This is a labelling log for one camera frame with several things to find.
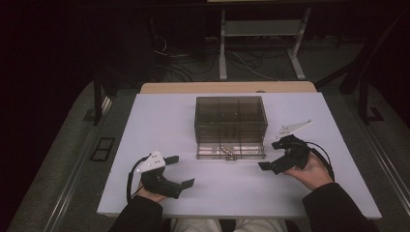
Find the table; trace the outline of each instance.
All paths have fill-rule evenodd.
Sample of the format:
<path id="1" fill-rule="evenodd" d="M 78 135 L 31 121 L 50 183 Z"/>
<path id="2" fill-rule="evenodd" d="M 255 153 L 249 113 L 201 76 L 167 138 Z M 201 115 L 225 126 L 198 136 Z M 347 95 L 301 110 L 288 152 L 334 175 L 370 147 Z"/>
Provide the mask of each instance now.
<path id="1" fill-rule="evenodd" d="M 297 93 L 299 88 L 292 87 L 294 83 L 300 85 L 301 93 Z M 282 125 L 311 119 L 313 124 L 295 135 L 321 145 L 330 155 L 337 182 L 352 196 L 362 213 L 368 218 L 381 218 L 323 96 L 314 92 L 311 83 L 175 83 L 167 86 L 146 84 L 141 89 L 142 94 L 136 96 L 102 194 L 99 214 L 118 216 L 127 204 L 128 172 L 140 158 L 159 149 L 165 157 L 180 157 L 178 163 L 166 167 L 164 176 L 168 180 L 178 183 L 195 178 L 193 187 L 184 190 L 178 200 L 162 201 L 165 218 L 305 217 L 302 198 L 309 190 L 288 176 L 261 171 L 257 164 L 261 160 L 196 159 L 195 98 L 240 95 L 261 96 L 263 99 L 269 124 L 264 141 L 265 161 L 283 155 L 283 151 L 276 151 L 271 146 Z M 185 89 L 201 93 L 184 93 Z M 276 89 L 280 90 L 253 93 L 254 90 L 275 92 Z M 133 190 L 138 182 L 139 176 L 135 174 Z"/>

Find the wooden edge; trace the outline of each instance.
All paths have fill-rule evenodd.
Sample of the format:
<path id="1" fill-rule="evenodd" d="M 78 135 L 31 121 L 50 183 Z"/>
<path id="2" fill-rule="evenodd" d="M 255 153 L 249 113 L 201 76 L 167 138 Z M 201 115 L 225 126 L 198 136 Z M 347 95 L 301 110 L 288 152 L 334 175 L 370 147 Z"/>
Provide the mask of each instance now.
<path id="1" fill-rule="evenodd" d="M 317 93 L 309 81 L 145 83 L 140 94 Z"/>

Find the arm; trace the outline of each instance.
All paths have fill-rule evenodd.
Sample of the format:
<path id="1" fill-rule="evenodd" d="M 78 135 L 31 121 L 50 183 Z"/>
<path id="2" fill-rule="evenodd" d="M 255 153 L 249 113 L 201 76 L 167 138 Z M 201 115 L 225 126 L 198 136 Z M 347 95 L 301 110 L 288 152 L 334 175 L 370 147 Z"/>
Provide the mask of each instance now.
<path id="1" fill-rule="evenodd" d="M 346 191 L 333 182 L 314 154 L 309 154 L 305 169 L 293 168 L 285 174 L 312 190 L 303 199 L 312 231 L 376 231 Z"/>
<path id="2" fill-rule="evenodd" d="M 166 197 L 145 190 L 141 183 L 138 189 L 136 196 L 109 229 L 110 232 L 161 231 L 162 206 L 159 202 Z"/>

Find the floor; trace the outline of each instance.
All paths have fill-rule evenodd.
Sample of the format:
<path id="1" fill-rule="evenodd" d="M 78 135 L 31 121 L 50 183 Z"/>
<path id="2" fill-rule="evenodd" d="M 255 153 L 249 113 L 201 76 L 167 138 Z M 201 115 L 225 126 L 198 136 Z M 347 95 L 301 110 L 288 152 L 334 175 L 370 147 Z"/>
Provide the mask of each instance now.
<path id="1" fill-rule="evenodd" d="M 343 43 L 334 38 L 304 41 L 298 59 L 307 81 L 316 82 L 352 61 L 361 43 Z M 295 80 L 285 53 L 291 39 L 252 38 L 227 42 L 227 81 Z M 161 66 L 163 82 L 219 81 L 218 41 L 208 39 L 205 56 L 171 52 Z M 341 134 L 382 213 L 375 220 L 379 231 L 408 231 L 410 213 L 400 197 L 408 195 L 410 171 L 410 130 L 390 108 L 377 89 L 370 88 L 369 106 L 376 107 L 384 121 L 365 125 L 357 115 L 358 93 L 342 95 L 338 86 L 343 76 L 318 89 L 331 109 Z M 9 231 L 106 231 L 115 218 L 96 213 L 115 152 L 127 123 L 138 89 L 124 89 L 105 103 L 101 121 L 94 126 L 93 83 L 75 101 L 60 129 L 41 170 L 26 194 Z M 90 161 L 101 137 L 114 137 L 107 161 Z M 392 174 L 385 170 L 378 154 L 385 153 L 403 181 L 402 188 L 392 185 Z M 305 218 L 294 220 L 301 231 L 310 231 Z"/>

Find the white table surface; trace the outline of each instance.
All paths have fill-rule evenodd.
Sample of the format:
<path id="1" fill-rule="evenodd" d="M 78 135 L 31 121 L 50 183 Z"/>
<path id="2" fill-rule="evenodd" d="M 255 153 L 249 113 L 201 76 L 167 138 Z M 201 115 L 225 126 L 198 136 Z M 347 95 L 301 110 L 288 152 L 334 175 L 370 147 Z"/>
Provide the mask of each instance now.
<path id="1" fill-rule="evenodd" d="M 268 119 L 263 159 L 196 159 L 194 114 L 198 96 L 262 96 Z M 262 171 L 259 161 L 283 156 L 271 143 L 283 125 L 313 123 L 295 135 L 324 148 L 337 182 L 368 218 L 381 218 L 366 184 L 341 137 L 320 93 L 149 94 L 137 95 L 117 155 L 102 194 L 98 213 L 118 216 L 127 205 L 128 173 L 141 158 L 155 150 L 164 157 L 179 156 L 164 177 L 173 182 L 195 178 L 179 199 L 161 202 L 166 218 L 302 218 L 302 198 L 309 190 L 292 177 Z M 132 192 L 140 175 L 134 174 Z"/>

